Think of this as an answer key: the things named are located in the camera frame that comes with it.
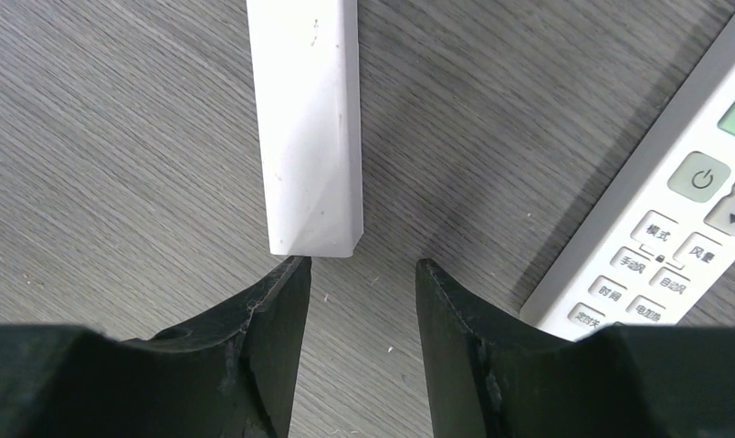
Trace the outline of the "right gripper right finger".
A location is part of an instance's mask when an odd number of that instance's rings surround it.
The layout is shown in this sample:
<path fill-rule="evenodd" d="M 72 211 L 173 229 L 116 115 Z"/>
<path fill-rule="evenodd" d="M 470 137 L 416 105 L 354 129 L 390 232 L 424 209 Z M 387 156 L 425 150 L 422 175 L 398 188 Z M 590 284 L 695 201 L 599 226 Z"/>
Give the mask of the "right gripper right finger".
<path fill-rule="evenodd" d="M 735 437 L 735 328 L 535 329 L 431 259 L 416 313 L 437 437 Z"/>

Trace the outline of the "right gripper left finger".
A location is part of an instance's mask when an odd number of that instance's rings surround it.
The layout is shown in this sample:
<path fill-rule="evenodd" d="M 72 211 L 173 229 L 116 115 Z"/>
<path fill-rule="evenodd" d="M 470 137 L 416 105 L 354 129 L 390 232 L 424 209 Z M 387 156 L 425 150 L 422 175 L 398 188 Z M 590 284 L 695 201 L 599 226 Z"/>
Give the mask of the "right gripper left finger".
<path fill-rule="evenodd" d="M 0 324 L 0 437 L 285 437 L 311 261 L 150 339 Z"/>

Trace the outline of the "white air conditioner remote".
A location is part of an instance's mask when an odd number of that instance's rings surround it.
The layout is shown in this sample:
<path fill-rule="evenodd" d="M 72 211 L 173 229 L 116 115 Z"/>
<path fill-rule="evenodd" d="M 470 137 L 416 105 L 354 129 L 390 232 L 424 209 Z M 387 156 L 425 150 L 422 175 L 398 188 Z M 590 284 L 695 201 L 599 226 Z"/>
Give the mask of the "white air conditioner remote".
<path fill-rule="evenodd" d="M 735 13 L 520 310 L 577 340 L 674 325 L 735 261 Z"/>

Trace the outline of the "slim white remote control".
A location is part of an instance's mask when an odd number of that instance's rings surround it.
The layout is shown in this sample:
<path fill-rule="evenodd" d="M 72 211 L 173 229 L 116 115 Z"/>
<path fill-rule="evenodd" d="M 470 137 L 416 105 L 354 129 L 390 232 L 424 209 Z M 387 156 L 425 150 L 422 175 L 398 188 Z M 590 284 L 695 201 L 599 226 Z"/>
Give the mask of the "slim white remote control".
<path fill-rule="evenodd" d="M 349 257 L 363 233 L 353 1 L 247 3 L 269 250 Z"/>

